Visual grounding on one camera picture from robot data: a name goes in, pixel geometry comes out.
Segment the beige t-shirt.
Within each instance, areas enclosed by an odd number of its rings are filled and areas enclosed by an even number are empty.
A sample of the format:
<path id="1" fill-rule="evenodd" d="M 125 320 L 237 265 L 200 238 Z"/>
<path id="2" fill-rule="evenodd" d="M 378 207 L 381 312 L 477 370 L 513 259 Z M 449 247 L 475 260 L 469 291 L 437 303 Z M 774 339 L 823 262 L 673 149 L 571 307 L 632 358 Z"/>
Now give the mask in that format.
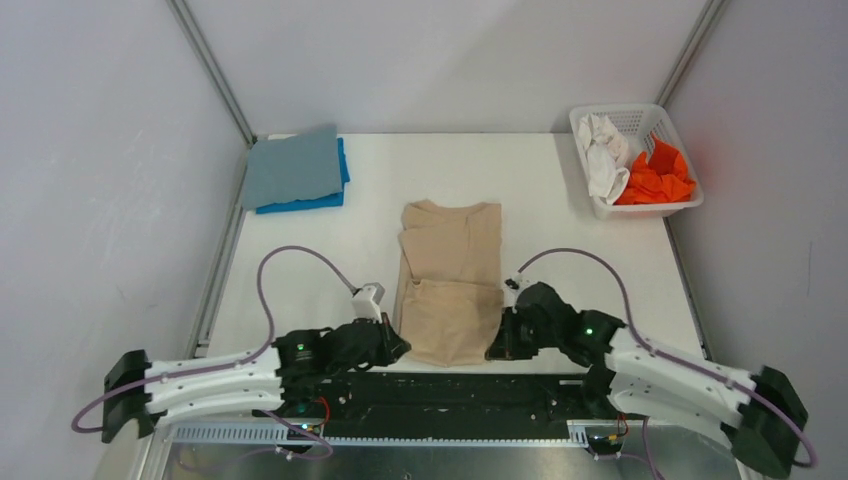
<path id="1" fill-rule="evenodd" d="M 502 207 L 409 203 L 401 215 L 395 302 L 411 357 L 439 367 L 484 363 L 504 306 Z"/>

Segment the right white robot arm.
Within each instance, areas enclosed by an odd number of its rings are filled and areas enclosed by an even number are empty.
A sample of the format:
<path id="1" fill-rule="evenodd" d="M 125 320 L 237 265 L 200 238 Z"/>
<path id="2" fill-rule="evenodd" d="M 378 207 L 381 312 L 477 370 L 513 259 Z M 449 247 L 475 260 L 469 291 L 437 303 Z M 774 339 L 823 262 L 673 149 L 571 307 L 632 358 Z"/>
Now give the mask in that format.
<path id="1" fill-rule="evenodd" d="M 584 410 L 659 419 L 729 448 L 736 460 L 773 479 L 798 466 L 798 437 L 809 414 L 790 379 L 723 366 L 649 339 L 637 341 L 623 320 L 577 311 L 543 282 L 508 279 L 514 302 L 486 357 L 523 361 L 556 349 L 585 368 Z"/>

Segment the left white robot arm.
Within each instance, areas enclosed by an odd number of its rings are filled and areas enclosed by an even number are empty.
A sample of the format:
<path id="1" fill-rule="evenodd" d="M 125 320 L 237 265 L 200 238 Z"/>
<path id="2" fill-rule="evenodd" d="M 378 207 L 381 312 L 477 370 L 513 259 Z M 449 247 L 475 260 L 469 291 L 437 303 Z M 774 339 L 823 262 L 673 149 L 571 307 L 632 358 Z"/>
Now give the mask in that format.
<path id="1" fill-rule="evenodd" d="M 293 330 L 258 356 L 151 361 L 145 350 L 130 351 L 104 378 L 100 439 L 110 443 L 130 421 L 146 437 L 158 426 L 209 414 L 282 407 L 302 416 L 323 380 L 390 366 L 410 349 L 387 321 L 356 319 L 337 328 Z"/>

